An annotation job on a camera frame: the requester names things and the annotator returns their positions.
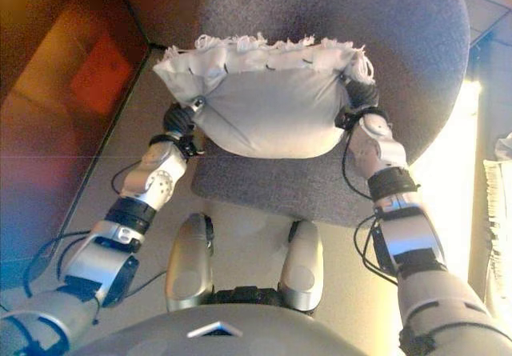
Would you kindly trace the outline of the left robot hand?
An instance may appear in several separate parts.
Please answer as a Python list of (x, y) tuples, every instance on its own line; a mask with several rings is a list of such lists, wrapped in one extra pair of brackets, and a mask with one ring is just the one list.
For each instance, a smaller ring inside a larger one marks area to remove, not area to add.
[(197, 96), (188, 105), (173, 103), (163, 118), (164, 131), (179, 136), (192, 134), (195, 128), (194, 117), (204, 107), (205, 102), (203, 96)]

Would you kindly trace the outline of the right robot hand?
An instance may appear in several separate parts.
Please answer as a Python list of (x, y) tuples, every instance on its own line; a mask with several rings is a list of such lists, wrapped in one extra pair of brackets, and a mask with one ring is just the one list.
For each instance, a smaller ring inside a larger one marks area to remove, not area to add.
[(379, 91), (375, 84), (358, 82), (342, 76), (342, 84), (348, 99), (340, 109), (340, 114), (363, 114), (378, 111)]

